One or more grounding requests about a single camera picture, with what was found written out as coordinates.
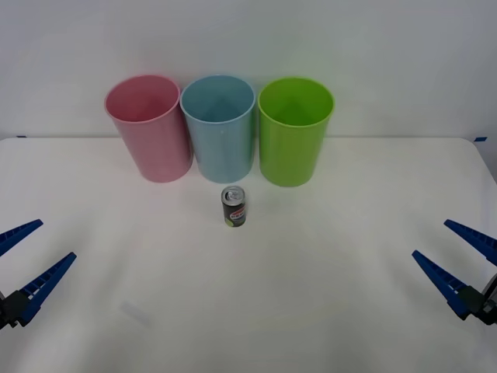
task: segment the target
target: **white table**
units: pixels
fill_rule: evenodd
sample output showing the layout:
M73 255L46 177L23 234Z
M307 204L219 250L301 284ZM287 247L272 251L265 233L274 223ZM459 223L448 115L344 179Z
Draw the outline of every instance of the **white table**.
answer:
M45 225L0 259L9 294L78 255L35 319L0 332L5 373L494 372L494 326L460 321L411 257L481 290L497 270L443 226L497 236L497 186L456 138L325 140L284 189L257 160L238 184L194 164L142 179L120 139L0 142L0 231Z

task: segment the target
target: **can label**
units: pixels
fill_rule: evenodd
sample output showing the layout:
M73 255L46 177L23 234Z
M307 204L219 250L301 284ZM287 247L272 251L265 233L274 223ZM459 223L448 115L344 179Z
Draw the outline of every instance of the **can label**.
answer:
M232 212L230 214L230 219L232 221L240 221L242 219L245 219L245 206L243 206L242 208L239 208L235 212Z
M245 204L239 204L238 206L227 206L223 204L224 209L224 221L230 227L239 227L245 223Z

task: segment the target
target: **soda can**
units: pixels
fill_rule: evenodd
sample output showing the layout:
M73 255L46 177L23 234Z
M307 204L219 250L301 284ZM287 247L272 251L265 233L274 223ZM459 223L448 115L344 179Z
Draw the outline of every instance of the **soda can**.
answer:
M224 222L230 227L245 223L245 191L236 185L227 186L221 193Z

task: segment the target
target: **white wall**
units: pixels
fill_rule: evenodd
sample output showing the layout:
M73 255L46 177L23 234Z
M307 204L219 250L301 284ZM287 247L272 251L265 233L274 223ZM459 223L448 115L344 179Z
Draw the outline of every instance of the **white wall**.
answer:
M3 1L0 135L114 135L103 97L119 80L223 72L320 79L331 135L491 140L495 14L495 0Z

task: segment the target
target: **plastic cup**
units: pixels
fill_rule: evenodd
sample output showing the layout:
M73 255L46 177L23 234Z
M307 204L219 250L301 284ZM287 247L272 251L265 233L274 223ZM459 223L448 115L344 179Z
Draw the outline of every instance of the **plastic cup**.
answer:
M335 107L321 83L288 77L259 94L260 167L271 183L297 187L312 177Z
M145 179L176 180L188 172L193 155L179 108L178 85L160 75L140 75L116 85L105 108Z
M211 75L181 95L199 171L215 183L233 183L252 168L255 93L245 81Z

